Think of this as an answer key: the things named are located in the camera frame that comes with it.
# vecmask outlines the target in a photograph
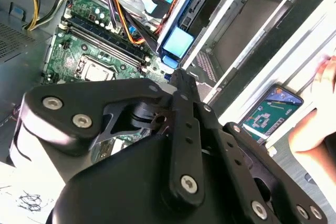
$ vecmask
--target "orange wire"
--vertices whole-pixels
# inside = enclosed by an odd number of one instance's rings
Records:
[[[118,9],[118,13],[119,13],[119,17],[120,17],[120,21],[122,22],[122,25],[124,27],[124,29],[126,30],[126,33],[127,33],[127,36],[128,36],[128,39],[134,43],[134,44],[142,44],[145,42],[145,39],[140,39],[140,40],[134,40],[132,35],[130,34],[130,31],[128,30],[128,27],[127,27],[127,23],[126,23],[126,20],[125,20],[125,17],[121,11],[121,8],[120,8],[120,4],[119,4],[119,1],[118,0],[115,0],[116,4],[117,4],[117,9]]]

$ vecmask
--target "green circuit board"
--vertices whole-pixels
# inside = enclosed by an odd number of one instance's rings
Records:
[[[90,20],[95,23],[97,21],[98,25],[104,24],[108,26],[110,24],[111,16],[107,5],[99,0],[70,0],[70,9],[77,15]],[[120,22],[118,14],[116,14],[117,22]],[[120,28],[116,29],[114,32],[119,33]]]
[[[115,73],[114,79],[149,78],[157,83],[167,82],[159,70],[156,57],[150,60],[147,67],[148,72],[142,74],[137,67],[61,29],[56,31],[54,40],[43,79],[44,84],[83,81],[76,77],[76,69],[81,57],[87,57],[110,69]]]

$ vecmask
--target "motherboard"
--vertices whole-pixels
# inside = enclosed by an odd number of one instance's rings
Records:
[[[130,27],[133,36],[137,31]],[[170,75],[160,70],[161,60],[143,43],[131,43],[119,26],[111,25],[109,10],[99,0],[67,0],[61,23],[52,39],[43,73],[43,84],[149,78],[167,83]],[[121,135],[93,147],[96,163],[148,136]]]

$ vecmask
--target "ventilation grille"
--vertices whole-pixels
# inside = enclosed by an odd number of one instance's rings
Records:
[[[210,80],[216,82],[216,77],[206,53],[199,51],[196,56],[197,64],[207,73]]]
[[[0,23],[0,58],[24,48],[35,40]]]

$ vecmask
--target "hand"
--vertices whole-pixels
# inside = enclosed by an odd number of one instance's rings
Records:
[[[326,136],[336,132],[336,57],[323,63],[313,82],[312,95],[316,110],[311,111],[291,131],[289,146],[293,153],[319,146]]]
[[[313,85],[312,95],[317,111],[314,117],[315,130],[326,137],[336,132],[336,56],[324,62],[319,68]]]

